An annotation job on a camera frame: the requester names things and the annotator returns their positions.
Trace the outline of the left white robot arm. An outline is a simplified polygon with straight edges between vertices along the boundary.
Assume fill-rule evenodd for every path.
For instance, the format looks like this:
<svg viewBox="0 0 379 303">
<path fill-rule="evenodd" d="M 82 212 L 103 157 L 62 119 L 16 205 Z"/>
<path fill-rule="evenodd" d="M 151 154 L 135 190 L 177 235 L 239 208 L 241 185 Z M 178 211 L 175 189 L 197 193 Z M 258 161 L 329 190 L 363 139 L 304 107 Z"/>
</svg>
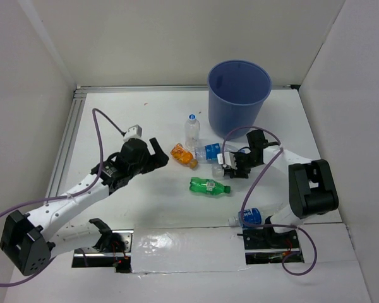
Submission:
<svg viewBox="0 0 379 303">
<path fill-rule="evenodd" d="M 119 152 L 96 165 L 75 187 L 57 201 L 22 214 L 12 211 L 6 218 L 0 241 L 1 250 L 24 276 L 44 269 L 56 256 L 84 247 L 104 252 L 116 235 L 101 219 L 81 225 L 70 221 L 89 206 L 108 198 L 138 174 L 167 165 L 169 157 L 155 138 L 145 143 L 131 138 Z"/>
</svg>

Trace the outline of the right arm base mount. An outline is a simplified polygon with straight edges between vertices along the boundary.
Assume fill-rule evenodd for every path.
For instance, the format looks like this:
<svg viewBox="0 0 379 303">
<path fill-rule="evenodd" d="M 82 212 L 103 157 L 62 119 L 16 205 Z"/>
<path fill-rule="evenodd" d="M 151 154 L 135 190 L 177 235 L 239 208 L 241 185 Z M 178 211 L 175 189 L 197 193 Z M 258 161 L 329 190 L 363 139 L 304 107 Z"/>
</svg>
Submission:
<svg viewBox="0 0 379 303">
<path fill-rule="evenodd" d="M 288 255 L 286 263 L 304 262 L 295 230 L 276 234 L 271 229 L 243 229 L 237 236 L 243 240 L 247 265 L 279 264 Z"/>
</svg>

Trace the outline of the orange plastic bottle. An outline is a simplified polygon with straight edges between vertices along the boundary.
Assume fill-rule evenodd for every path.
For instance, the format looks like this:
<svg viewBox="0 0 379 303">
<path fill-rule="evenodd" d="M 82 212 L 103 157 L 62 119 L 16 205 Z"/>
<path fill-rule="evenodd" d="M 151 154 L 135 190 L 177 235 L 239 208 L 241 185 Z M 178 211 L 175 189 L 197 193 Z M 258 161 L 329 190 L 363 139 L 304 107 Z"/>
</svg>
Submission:
<svg viewBox="0 0 379 303">
<path fill-rule="evenodd" d="M 182 144 L 176 144 L 171 150 L 170 154 L 181 165 L 194 169 L 198 165 L 198 161 L 194 158 L 193 154 L 186 150 Z"/>
</svg>

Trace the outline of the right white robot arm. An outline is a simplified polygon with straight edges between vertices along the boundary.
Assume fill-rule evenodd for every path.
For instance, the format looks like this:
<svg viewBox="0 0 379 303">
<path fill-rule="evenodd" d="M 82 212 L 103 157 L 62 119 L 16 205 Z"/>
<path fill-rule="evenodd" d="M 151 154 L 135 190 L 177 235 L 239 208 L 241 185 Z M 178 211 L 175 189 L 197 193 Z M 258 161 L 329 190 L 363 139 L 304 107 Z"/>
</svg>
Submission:
<svg viewBox="0 0 379 303">
<path fill-rule="evenodd" d="M 278 247 L 284 241 L 285 233 L 299 229 L 307 218 L 324 215 L 339 207 L 332 171 L 326 160 L 312 160 L 285 149 L 278 136 L 263 128 L 250 126 L 246 136 L 247 153 L 222 149 L 217 159 L 224 175 L 231 179 L 245 179 L 253 168 L 262 167 L 243 200 L 239 224 L 251 229 L 265 229 L 263 240 L 267 246 Z M 273 215 L 254 222 L 249 218 L 252 211 L 247 210 L 246 205 L 272 167 L 287 178 L 286 203 Z"/>
</svg>

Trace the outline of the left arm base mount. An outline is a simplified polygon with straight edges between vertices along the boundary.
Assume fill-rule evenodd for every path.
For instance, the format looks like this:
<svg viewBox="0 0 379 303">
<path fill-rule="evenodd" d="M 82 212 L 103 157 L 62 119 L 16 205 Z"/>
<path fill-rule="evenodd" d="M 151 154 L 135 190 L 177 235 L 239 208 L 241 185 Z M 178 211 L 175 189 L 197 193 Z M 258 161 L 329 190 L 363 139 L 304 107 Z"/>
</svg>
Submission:
<svg viewBox="0 0 379 303">
<path fill-rule="evenodd" d="M 107 268 L 116 273 L 131 273 L 134 230 L 113 230 L 105 248 L 82 247 L 73 251 L 72 268 Z"/>
</svg>

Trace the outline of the black label clear bottle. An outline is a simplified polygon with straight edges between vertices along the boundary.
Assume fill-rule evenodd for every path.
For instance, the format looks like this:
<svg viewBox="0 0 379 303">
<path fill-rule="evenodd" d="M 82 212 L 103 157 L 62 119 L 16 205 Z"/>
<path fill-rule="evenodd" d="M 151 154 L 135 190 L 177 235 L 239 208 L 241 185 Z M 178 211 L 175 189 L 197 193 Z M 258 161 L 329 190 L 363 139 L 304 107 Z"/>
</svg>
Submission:
<svg viewBox="0 0 379 303">
<path fill-rule="evenodd" d="M 226 175 L 226 167 L 224 165 L 219 163 L 212 165 L 212 176 L 214 179 L 224 179 Z"/>
</svg>

